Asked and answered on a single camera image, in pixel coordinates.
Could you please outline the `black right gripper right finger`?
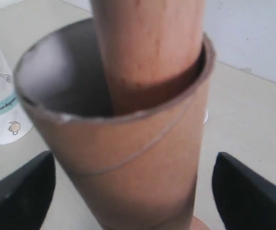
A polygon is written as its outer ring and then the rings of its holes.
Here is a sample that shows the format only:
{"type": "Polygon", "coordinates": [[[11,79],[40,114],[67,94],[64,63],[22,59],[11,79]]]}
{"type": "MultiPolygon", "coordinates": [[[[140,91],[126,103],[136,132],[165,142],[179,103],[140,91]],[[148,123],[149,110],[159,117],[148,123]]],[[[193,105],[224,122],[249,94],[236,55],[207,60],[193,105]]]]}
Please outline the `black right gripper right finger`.
{"type": "Polygon", "coordinates": [[[217,155],[212,193],[227,230],[276,230],[276,185],[226,152],[217,155]]]}

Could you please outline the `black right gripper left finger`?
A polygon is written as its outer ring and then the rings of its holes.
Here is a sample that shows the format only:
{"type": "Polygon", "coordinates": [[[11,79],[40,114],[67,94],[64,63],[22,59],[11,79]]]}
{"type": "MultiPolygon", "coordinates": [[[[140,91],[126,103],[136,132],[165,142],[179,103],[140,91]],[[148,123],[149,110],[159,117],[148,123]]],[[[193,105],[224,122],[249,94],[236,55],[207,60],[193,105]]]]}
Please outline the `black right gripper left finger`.
{"type": "Polygon", "coordinates": [[[44,151],[0,180],[0,230],[39,230],[56,187],[54,156],[44,151]]]}

